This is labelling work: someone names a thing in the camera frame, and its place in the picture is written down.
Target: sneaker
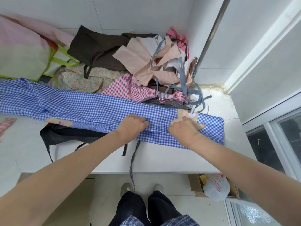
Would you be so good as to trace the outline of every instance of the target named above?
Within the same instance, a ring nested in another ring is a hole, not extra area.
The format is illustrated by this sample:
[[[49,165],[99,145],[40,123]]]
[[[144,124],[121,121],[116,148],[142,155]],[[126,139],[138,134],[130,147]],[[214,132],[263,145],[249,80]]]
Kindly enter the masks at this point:
[[[120,197],[122,197],[128,191],[133,192],[133,186],[130,183],[123,184],[123,186],[121,187],[121,191],[120,191]]]
[[[163,193],[163,186],[161,186],[160,184],[156,184],[156,185],[154,185],[153,190],[154,191],[157,190],[157,191]]]

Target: leg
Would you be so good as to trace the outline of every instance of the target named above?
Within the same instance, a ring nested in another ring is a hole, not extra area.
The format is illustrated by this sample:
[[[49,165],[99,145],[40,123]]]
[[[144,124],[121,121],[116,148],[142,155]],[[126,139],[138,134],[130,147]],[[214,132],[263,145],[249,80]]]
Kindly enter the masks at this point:
[[[131,185],[129,183],[122,186],[121,195],[122,197],[118,203],[116,214],[109,226],[119,226],[129,216],[134,216],[145,226],[150,226],[151,224],[147,218],[146,207],[142,197],[131,191]]]
[[[148,197],[148,218],[153,226],[162,225],[179,216],[182,214],[176,210],[168,197],[160,192],[160,189],[154,190],[152,195]]]

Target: white plastic bag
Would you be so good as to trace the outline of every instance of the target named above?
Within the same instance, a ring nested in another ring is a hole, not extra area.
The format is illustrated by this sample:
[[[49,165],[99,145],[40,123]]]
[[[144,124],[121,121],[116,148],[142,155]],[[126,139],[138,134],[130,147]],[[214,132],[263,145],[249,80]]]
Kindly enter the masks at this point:
[[[222,174],[205,174],[201,177],[204,183],[203,190],[207,197],[213,201],[223,201],[230,192],[230,184]]]

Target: tote bag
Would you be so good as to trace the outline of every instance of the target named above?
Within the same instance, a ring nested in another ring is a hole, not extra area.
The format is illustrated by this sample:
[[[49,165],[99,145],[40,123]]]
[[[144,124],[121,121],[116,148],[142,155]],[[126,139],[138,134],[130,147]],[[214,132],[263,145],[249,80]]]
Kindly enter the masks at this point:
[[[0,76],[37,81],[50,54],[47,41],[40,35],[0,16]]]

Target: white countertop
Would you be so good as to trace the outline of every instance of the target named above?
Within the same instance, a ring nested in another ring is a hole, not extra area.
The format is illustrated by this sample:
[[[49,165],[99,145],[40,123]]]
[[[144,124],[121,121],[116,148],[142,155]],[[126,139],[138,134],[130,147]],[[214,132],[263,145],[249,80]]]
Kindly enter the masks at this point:
[[[205,101],[209,111],[205,109],[204,113],[208,112],[209,115],[224,119],[225,146],[256,159],[230,96],[221,91],[208,89],[203,89],[203,95],[204,97],[212,95],[212,98]],[[0,122],[7,117],[17,118],[17,121],[0,137],[0,196],[15,186],[21,172],[35,172],[51,163],[40,137],[40,130],[46,123],[7,114],[0,114]],[[129,173],[136,143],[137,141],[132,141],[128,144],[126,156],[122,156],[123,147],[113,152],[93,170],[93,173]],[[50,146],[52,159],[56,160],[70,154],[79,144],[81,144],[79,141],[69,141]],[[133,172],[218,173],[219,171],[190,150],[141,142],[133,163]]]

